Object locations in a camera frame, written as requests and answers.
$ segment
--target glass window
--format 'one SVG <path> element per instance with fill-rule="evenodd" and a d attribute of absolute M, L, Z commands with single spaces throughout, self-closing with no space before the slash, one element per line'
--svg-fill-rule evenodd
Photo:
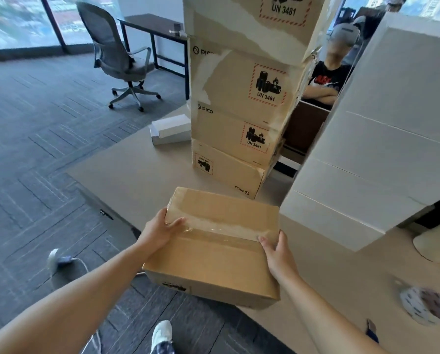
<path fill-rule="evenodd" d="M 48 0 L 64 41 L 69 45 L 92 43 L 76 8 L 76 1 L 84 1 L 102 7 L 117 19 L 121 16 L 117 0 Z"/>
<path fill-rule="evenodd" d="M 0 49 L 59 45 L 40 0 L 0 0 Z"/>
<path fill-rule="evenodd" d="M 385 5 L 387 0 L 345 0 L 342 7 L 354 9 L 356 12 L 361 7 L 378 7 Z M 440 0 L 407 0 L 400 11 L 410 16 L 426 17 L 440 21 Z"/>

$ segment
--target gray mesh office chair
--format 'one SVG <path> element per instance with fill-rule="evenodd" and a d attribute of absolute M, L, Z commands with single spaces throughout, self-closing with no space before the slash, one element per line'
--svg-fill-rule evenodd
<path fill-rule="evenodd" d="M 110 13 L 87 2 L 78 1 L 76 5 L 82 22 L 94 43 L 94 67 L 102 68 L 105 74 L 125 82 L 140 82 L 135 87 L 129 83 L 126 88 L 112 88 L 113 95 L 117 95 L 117 92 L 123 93 L 110 101 L 109 108 L 113 109 L 113 103 L 122 100 L 129 94 L 135 97 L 141 112 L 143 112 L 143 107 L 137 94 L 154 95 L 161 99 L 159 93 L 143 89 L 144 79 L 148 73 L 151 48 L 143 47 L 135 52 L 127 52 L 120 35 L 118 35 L 117 24 Z M 139 65 L 131 56 L 144 50 L 147 50 L 146 59 L 143 65 Z"/>

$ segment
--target desk leg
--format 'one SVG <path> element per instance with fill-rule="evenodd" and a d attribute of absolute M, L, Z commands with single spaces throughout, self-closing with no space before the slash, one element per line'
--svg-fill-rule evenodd
<path fill-rule="evenodd" d="M 184 70 L 185 70 L 185 100 L 187 101 L 190 96 L 189 90 L 189 55 L 188 55 L 187 43 L 184 44 Z"/>
<path fill-rule="evenodd" d="M 153 49 L 153 59 L 154 59 L 154 68 L 158 69 L 158 55 L 156 54 L 156 42 L 154 41 L 154 35 L 150 33 L 151 36 L 151 47 Z"/>
<path fill-rule="evenodd" d="M 127 52 L 130 52 L 130 45 L 128 44 L 128 37 L 127 37 L 127 29 L 125 28 L 125 25 L 123 23 L 121 23 L 120 26 L 122 27 L 122 36 L 123 36 L 123 41 L 125 43 L 125 49 L 127 50 Z M 133 83 L 128 82 L 128 86 L 132 88 Z"/>

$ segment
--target shoe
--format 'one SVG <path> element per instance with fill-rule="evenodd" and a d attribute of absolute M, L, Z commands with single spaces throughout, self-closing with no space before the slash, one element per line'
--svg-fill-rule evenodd
<path fill-rule="evenodd" d="M 170 321 L 159 322 L 154 328 L 151 351 L 162 342 L 172 342 L 172 326 Z"/>

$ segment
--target patterned carpet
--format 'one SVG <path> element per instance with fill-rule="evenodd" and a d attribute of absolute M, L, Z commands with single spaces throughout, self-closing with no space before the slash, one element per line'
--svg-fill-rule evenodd
<path fill-rule="evenodd" d="M 184 79 L 155 70 L 144 87 L 163 100 L 141 96 L 140 113 L 127 97 L 110 110 L 110 88 L 123 86 L 93 68 L 93 55 L 0 63 L 0 328 L 52 291 L 45 264 L 53 248 L 89 269 L 116 255 L 99 214 L 64 171 L 185 103 Z M 140 277 L 101 326 L 103 353 L 148 353 L 164 319 L 178 353 L 289 352 L 235 307 Z"/>

